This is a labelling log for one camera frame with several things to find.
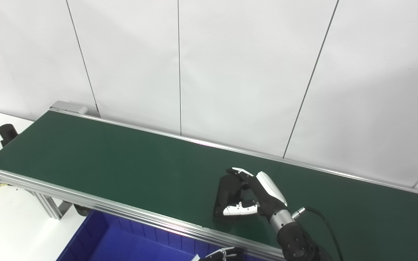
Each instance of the conveyor leg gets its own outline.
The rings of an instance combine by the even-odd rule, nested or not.
[[[43,195],[41,193],[32,191],[33,195],[38,199],[38,201],[41,203],[43,208],[46,210],[46,213],[48,213],[48,216],[50,218],[55,218],[57,220],[60,220],[65,212],[69,209],[69,207],[72,205],[72,203],[63,202],[59,207],[54,202],[53,198],[47,195]]]

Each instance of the cable connector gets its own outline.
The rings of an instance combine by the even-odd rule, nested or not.
[[[296,212],[294,212],[292,215],[291,215],[291,217],[293,218],[293,219],[297,219],[297,218],[299,218],[299,216],[304,212],[304,211],[306,211],[306,209],[304,208],[304,207],[302,207],[302,208],[300,208],[299,210],[297,210]]]

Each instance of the green conveyor belt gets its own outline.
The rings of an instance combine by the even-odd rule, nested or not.
[[[321,210],[347,261],[418,261],[415,193],[54,111],[0,151],[1,170],[277,246],[260,216],[213,221],[219,177],[232,166],[268,173],[290,212]],[[300,223],[337,261],[322,221]]]

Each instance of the black knob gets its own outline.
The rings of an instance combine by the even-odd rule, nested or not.
[[[1,145],[6,146],[10,141],[17,137],[18,133],[14,126],[10,123],[4,124],[0,127],[0,135],[3,138]]]

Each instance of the black robotic finger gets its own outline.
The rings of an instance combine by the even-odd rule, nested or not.
[[[227,256],[225,258],[226,261],[243,261],[243,256]]]
[[[203,258],[203,261],[220,261],[224,259],[224,253],[222,253],[221,251],[217,251],[215,253],[210,254],[209,256],[206,256],[205,258]]]
[[[235,255],[242,255],[244,253],[243,248],[239,247],[232,247],[232,248],[223,248],[225,250],[226,256],[231,256],[233,254]]]

